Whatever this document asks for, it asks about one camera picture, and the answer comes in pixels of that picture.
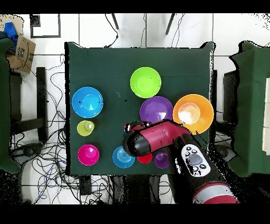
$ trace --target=purple bowl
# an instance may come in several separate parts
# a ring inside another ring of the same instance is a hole
[[[163,119],[172,120],[173,106],[165,97],[151,97],[143,102],[140,117],[144,122],[155,123]]]
[[[155,165],[161,169],[168,167],[169,165],[168,155],[164,152],[157,153],[155,157]]]

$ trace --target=green table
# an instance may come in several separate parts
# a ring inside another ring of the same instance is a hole
[[[200,49],[86,49],[68,43],[65,55],[69,60],[66,71],[69,70],[70,78],[70,89],[66,88],[67,110],[70,110],[70,145],[67,146],[70,175],[173,174],[171,165],[159,169],[153,159],[149,164],[141,164],[136,159],[128,169],[120,169],[113,163],[112,153],[122,144],[124,124],[140,120],[139,110],[145,101],[131,91],[130,77],[139,67],[154,68],[162,81],[157,96],[166,97],[173,105],[187,94],[209,98],[209,63],[213,47],[209,42]],[[77,133],[78,123],[85,118],[78,116],[71,104],[73,94],[85,86],[97,89],[104,100],[101,112],[89,119],[94,122],[95,129],[87,137]],[[201,137],[208,141],[208,131]],[[85,166],[78,160],[78,150],[84,144],[92,144],[100,152],[93,166]]]
[[[0,39],[0,169],[10,173],[17,173],[21,167],[8,155],[11,142],[11,99],[9,86],[9,64],[6,60],[6,51],[14,45],[9,38]]]
[[[270,49],[253,42],[240,43],[240,51],[231,56],[239,71],[237,117],[234,150],[237,156],[229,162],[241,177],[252,173],[270,174],[270,156],[262,151],[265,84],[270,77]]]

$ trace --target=table leg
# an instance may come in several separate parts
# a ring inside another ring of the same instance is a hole
[[[175,17],[175,13],[172,13],[172,14],[171,14],[170,21],[169,21],[169,24],[168,24],[167,29],[166,29],[166,35],[168,35],[168,33],[169,33],[169,31],[170,31],[171,23],[172,23],[172,20],[173,20],[174,17]]]
[[[118,27],[118,23],[117,23],[117,21],[116,21],[115,14],[114,14],[114,13],[111,13],[111,14],[112,14],[112,19],[113,19],[113,21],[114,21],[115,27],[116,27],[117,30],[119,30],[119,27]]]

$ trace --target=pink cup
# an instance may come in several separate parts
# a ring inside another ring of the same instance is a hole
[[[99,151],[93,145],[83,145],[78,151],[78,159],[85,166],[94,165],[99,160]]]

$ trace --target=blue object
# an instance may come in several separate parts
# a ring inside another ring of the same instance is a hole
[[[83,87],[73,95],[72,107],[76,114],[83,118],[92,118],[100,113],[103,98],[96,89]]]
[[[6,33],[8,38],[12,38],[17,35],[17,32],[12,22],[5,23],[4,33]]]
[[[119,146],[116,150],[114,150],[112,154],[112,160],[116,166],[125,169],[133,165],[135,157],[128,155],[123,147]]]
[[[15,27],[14,27],[12,22],[5,23],[4,33],[6,33],[7,37],[11,38],[11,40],[13,40],[13,42],[16,43],[16,45],[12,47],[16,50],[18,36],[17,36],[17,32],[16,32]]]

